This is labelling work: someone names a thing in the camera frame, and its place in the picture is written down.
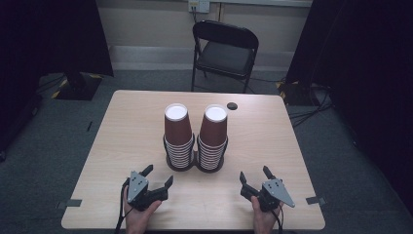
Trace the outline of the black wire cup holder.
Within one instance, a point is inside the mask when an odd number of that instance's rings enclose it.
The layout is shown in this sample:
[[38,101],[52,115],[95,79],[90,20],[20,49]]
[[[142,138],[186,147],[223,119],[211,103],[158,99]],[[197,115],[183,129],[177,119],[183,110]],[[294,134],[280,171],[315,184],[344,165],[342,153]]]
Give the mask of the black wire cup holder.
[[222,168],[228,145],[228,139],[225,139],[218,146],[210,146],[205,144],[199,136],[192,136],[182,145],[171,144],[166,137],[163,138],[163,142],[167,164],[172,170],[185,172],[196,167],[209,174],[218,172]]

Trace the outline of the black folding chair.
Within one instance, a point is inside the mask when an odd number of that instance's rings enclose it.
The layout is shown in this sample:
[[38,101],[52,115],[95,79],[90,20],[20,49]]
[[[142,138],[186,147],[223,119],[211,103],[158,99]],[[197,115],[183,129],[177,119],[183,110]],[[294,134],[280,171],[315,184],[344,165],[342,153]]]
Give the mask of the black folding chair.
[[192,33],[191,90],[196,87],[196,71],[201,70],[204,75],[210,72],[243,81],[245,94],[259,48],[257,36],[247,28],[215,20],[196,22]]

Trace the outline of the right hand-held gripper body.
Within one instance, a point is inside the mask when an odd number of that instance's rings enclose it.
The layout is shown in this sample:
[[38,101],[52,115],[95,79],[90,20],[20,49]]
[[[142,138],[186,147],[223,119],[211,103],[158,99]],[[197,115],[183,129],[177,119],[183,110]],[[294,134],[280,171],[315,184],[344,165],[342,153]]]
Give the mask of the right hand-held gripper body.
[[257,197],[262,212],[275,210],[280,203],[284,203],[291,208],[295,207],[295,203],[287,192],[284,184],[277,178],[263,182],[260,190],[250,185],[242,186],[241,195],[248,201],[251,200],[252,196]]

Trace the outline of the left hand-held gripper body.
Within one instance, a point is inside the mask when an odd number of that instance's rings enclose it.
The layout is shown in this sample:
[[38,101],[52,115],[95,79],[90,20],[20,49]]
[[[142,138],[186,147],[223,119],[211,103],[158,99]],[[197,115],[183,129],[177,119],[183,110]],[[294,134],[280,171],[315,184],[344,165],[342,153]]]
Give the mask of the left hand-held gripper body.
[[137,172],[131,172],[127,202],[139,211],[145,211],[155,201],[166,201],[169,190],[165,186],[149,190],[149,180]]

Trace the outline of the black stand base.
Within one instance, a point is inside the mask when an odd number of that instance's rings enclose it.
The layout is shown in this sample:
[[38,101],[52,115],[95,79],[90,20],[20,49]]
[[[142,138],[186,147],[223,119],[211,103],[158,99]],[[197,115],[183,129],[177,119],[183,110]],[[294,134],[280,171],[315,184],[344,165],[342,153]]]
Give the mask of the black stand base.
[[52,94],[54,99],[92,100],[102,77],[90,73],[64,73],[64,80]]
[[286,105],[310,106],[312,104],[310,90],[298,83],[278,83],[278,91]]

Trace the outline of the person's left hand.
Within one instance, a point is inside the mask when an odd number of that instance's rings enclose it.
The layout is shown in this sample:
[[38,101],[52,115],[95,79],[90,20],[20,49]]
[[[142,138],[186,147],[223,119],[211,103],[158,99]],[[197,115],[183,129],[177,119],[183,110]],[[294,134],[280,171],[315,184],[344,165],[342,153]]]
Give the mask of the person's left hand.
[[124,191],[123,200],[126,212],[126,234],[144,234],[151,216],[162,202],[155,201],[145,211],[140,212],[127,203],[127,191]]

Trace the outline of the person's right hand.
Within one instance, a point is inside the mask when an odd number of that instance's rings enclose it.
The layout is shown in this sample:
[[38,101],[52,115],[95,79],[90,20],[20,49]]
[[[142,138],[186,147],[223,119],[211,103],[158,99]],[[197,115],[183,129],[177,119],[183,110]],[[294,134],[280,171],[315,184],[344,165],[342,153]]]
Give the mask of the person's right hand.
[[253,208],[253,229],[254,234],[272,234],[274,226],[278,223],[282,209],[282,203],[271,212],[262,212],[260,203],[255,196],[251,197]]

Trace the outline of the black curtain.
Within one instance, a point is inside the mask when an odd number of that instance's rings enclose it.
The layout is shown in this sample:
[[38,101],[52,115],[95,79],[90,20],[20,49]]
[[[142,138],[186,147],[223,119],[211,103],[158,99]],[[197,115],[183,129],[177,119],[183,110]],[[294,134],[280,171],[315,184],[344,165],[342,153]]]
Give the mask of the black curtain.
[[0,0],[0,162],[41,100],[40,78],[113,68],[96,0]]
[[286,80],[330,88],[413,215],[413,0],[313,0]]

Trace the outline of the white wall socket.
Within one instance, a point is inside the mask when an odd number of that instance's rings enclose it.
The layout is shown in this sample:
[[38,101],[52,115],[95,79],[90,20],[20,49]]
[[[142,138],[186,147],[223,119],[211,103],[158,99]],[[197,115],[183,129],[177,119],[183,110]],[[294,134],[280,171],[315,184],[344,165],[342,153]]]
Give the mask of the white wall socket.
[[210,2],[208,0],[188,0],[188,11],[190,13],[208,14]]

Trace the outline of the stack of brown paper cups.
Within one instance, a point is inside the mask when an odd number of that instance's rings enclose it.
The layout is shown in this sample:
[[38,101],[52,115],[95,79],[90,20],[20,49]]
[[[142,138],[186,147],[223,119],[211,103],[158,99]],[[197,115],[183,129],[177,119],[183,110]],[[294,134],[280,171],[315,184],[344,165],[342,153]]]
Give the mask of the stack of brown paper cups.
[[219,104],[209,105],[198,135],[198,162],[204,171],[217,171],[228,143],[226,109]]
[[193,161],[194,134],[188,109],[182,103],[170,104],[165,109],[164,146],[167,162],[177,171],[187,170]]

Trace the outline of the grey tape strip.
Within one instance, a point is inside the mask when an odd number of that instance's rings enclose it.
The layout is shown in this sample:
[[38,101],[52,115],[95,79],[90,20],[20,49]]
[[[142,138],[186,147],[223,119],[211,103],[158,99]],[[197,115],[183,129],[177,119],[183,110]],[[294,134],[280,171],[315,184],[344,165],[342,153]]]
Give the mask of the grey tape strip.
[[326,203],[324,198],[318,196],[308,197],[306,202],[308,205],[319,204],[320,206],[323,206]]
[[69,199],[66,201],[59,202],[56,207],[60,210],[64,210],[67,207],[80,207],[82,204],[81,199]]

